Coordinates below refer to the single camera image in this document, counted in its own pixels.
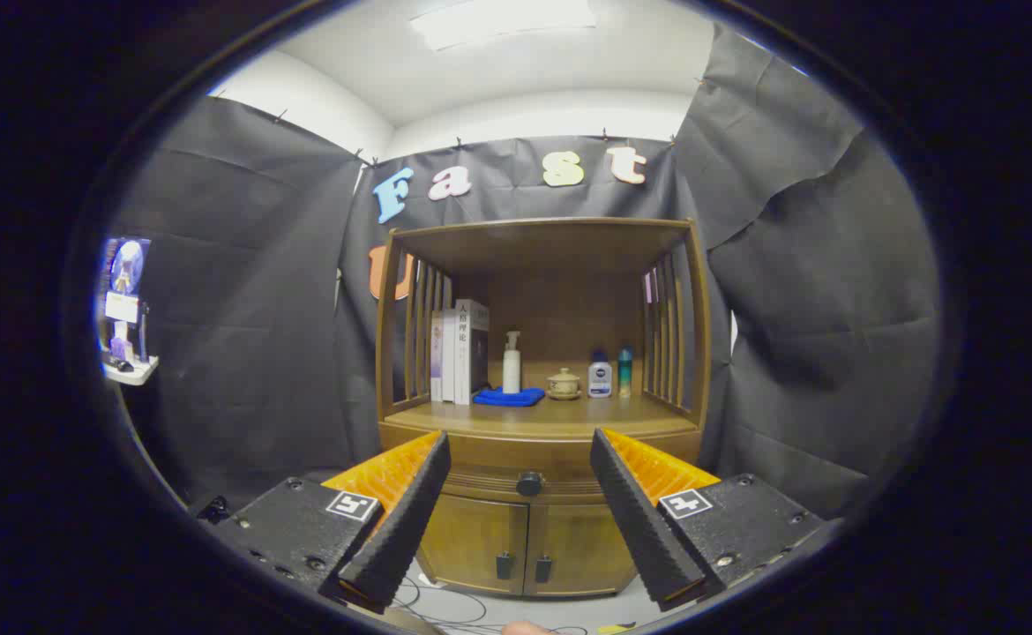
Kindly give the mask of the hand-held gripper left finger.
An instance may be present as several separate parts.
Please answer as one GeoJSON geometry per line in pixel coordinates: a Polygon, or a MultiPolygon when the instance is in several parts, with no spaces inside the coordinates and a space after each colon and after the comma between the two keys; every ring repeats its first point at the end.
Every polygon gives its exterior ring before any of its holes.
{"type": "Polygon", "coordinates": [[[245,506],[214,496],[214,534],[275,578],[384,612],[414,562],[452,459],[431,431],[327,480],[290,475],[245,506]]]}

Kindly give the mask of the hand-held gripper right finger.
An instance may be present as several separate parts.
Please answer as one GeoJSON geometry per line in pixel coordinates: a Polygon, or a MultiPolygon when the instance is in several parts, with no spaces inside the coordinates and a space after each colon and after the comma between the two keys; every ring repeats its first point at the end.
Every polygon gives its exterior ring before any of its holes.
{"type": "Polygon", "coordinates": [[[590,466],[647,594],[662,611],[744,586],[839,530],[755,474],[729,478],[610,428],[590,466]]]}

